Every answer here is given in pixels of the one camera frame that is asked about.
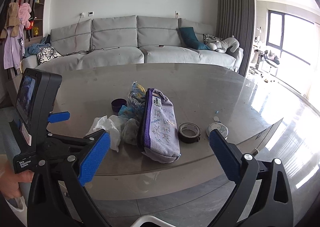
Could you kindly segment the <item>person's left hand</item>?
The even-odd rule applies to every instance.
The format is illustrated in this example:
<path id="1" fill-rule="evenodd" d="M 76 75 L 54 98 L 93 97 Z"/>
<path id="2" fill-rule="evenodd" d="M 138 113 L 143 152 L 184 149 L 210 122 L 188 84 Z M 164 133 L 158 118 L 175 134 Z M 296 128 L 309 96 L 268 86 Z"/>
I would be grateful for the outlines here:
<path id="1" fill-rule="evenodd" d="M 6 200 L 21 198 L 22 192 L 19 183 L 31 183 L 33 176 L 32 171 L 15 174 L 11 169 L 1 170 L 1 194 Z"/>

